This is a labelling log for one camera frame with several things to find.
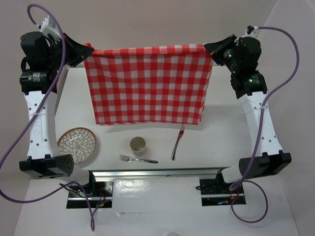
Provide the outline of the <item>red white checkered cloth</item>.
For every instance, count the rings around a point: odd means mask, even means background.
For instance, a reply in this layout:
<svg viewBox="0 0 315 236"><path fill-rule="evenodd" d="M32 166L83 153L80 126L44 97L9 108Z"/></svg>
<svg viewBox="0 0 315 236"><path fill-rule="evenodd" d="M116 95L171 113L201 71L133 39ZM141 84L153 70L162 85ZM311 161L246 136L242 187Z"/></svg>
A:
<svg viewBox="0 0 315 236"><path fill-rule="evenodd" d="M202 44L94 50L84 62L99 125L198 125L213 60Z"/></svg>

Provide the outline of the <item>silver knife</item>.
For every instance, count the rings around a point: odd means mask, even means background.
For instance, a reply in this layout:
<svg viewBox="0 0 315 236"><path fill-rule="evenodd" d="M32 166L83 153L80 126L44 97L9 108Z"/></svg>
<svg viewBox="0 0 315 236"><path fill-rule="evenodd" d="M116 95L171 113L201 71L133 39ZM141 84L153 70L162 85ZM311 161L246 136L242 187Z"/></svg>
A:
<svg viewBox="0 0 315 236"><path fill-rule="evenodd" d="M177 137L177 140L176 140L176 143L175 143L175 145L174 145L172 154L171 154L171 160L172 160L172 161L175 160L177 147L178 147L178 144L179 144L180 139L182 138L182 136L183 136L183 134L184 134L184 131L185 131L185 125L182 124L182 125L181 125L181 128L180 128L180 131L179 131L179 134L178 134L178 137Z"/></svg>

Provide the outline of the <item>floral patterned plate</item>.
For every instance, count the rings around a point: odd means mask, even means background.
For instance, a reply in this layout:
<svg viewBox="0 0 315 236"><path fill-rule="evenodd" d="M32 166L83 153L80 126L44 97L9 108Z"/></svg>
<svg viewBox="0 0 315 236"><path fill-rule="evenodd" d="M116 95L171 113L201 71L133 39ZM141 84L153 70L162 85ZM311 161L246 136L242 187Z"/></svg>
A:
<svg viewBox="0 0 315 236"><path fill-rule="evenodd" d="M57 144L61 155L70 154L75 164L82 164L92 158L97 139L90 129L76 127L61 135Z"/></svg>

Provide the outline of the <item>beige paper cup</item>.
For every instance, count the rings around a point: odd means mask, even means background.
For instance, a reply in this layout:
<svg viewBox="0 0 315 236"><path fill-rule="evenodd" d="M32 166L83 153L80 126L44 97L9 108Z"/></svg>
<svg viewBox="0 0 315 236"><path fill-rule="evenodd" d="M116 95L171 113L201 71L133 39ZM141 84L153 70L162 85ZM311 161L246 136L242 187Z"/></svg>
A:
<svg viewBox="0 0 315 236"><path fill-rule="evenodd" d="M129 146L136 156L142 156L146 152L146 141L142 137L132 138Z"/></svg>

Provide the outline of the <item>silver fork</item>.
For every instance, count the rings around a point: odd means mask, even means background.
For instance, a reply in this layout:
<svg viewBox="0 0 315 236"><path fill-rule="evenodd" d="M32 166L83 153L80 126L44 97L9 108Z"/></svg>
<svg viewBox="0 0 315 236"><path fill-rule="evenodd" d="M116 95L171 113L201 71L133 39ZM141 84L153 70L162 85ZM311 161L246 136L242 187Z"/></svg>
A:
<svg viewBox="0 0 315 236"><path fill-rule="evenodd" d="M158 164L158 161L156 161L156 160L138 159L138 158L132 158L132 157L126 156L126 155L120 155L119 159L122 161L125 161L125 162L138 161L138 162L144 162L144 163Z"/></svg>

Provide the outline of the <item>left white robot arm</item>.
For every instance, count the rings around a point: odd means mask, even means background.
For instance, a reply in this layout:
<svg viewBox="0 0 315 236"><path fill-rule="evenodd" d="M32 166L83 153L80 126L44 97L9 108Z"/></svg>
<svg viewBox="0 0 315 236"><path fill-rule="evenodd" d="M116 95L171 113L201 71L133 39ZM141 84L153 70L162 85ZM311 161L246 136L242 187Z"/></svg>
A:
<svg viewBox="0 0 315 236"><path fill-rule="evenodd" d="M29 32L21 36L25 57L21 61L20 84L28 106L30 145L27 159L20 161L21 171L38 178L59 178L80 184L80 191L92 196L97 183L91 171L75 166L70 154L61 154L55 130L57 85L53 82L65 65L76 66L93 49L81 45L64 34L65 46L60 37L50 33Z"/></svg>

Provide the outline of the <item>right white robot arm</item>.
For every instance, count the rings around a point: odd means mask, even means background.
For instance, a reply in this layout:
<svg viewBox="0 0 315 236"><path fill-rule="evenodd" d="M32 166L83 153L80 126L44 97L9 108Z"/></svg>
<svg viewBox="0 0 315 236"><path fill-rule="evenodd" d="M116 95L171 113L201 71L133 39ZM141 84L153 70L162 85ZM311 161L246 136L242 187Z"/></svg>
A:
<svg viewBox="0 0 315 236"><path fill-rule="evenodd" d="M218 172L215 188L225 193L244 180L277 175L292 158L278 141L267 102L269 93L265 79L257 70L260 42L253 37L232 35L216 43L207 43L204 48L216 64L230 71L231 86L244 110L252 143L251 157L241 158L236 165Z"/></svg>

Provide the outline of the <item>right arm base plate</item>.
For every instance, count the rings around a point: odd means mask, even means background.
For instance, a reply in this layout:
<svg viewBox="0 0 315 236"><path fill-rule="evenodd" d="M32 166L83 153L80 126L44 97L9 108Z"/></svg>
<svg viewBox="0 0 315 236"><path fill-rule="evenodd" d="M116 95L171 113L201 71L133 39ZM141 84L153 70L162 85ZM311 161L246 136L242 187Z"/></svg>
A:
<svg viewBox="0 0 315 236"><path fill-rule="evenodd" d="M231 192L229 184L218 183L215 179L200 179L195 188L201 194L202 206L228 206L234 201L235 205L246 205L243 187Z"/></svg>

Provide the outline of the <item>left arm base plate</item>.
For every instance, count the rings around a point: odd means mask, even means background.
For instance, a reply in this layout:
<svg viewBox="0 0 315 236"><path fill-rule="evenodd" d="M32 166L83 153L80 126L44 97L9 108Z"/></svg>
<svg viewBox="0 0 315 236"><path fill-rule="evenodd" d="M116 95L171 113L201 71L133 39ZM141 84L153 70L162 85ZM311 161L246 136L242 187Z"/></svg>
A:
<svg viewBox="0 0 315 236"><path fill-rule="evenodd" d="M92 190L88 190L86 188L85 191L87 193L91 208L112 207L113 185L114 182L112 180L97 181L94 183L94 188ZM70 191L67 198L67 209L88 208L85 195L77 185L72 185L68 189Z"/></svg>

